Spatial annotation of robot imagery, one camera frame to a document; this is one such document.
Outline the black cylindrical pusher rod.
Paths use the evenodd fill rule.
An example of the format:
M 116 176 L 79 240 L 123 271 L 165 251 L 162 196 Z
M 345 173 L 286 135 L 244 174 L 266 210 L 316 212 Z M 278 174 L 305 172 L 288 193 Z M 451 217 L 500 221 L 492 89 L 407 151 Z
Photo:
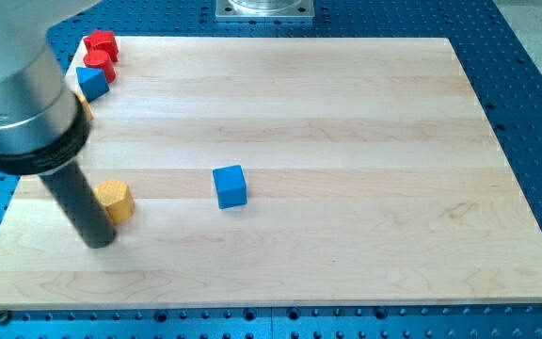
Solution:
M 114 225 L 75 160 L 42 173 L 40 180 L 89 248 L 100 249 L 114 242 Z

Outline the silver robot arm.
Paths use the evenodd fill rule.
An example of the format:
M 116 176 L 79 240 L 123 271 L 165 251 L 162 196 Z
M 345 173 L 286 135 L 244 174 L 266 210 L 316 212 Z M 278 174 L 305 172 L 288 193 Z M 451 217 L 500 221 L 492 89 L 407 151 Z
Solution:
M 75 157 L 90 132 L 87 110 L 66 85 L 48 29 L 95 0 L 0 1 L 0 171 L 37 174 L 86 245 L 116 231 Z

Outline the yellow block behind arm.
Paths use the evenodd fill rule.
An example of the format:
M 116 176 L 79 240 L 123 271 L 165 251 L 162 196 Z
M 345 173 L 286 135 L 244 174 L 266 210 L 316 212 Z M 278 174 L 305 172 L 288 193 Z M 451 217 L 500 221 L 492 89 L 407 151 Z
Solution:
M 93 120 L 93 113 L 91 111 L 91 108 L 89 106 L 89 103 L 88 103 L 88 100 L 87 98 L 81 94 L 81 93 L 76 93 L 76 97 L 88 119 L 88 121 L 92 121 Z

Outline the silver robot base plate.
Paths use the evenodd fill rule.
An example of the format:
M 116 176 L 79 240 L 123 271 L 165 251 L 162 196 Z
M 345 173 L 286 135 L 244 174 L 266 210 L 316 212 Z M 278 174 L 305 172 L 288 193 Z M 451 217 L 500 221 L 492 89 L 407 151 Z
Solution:
M 216 0 L 220 22 L 310 23 L 315 17 L 313 0 Z

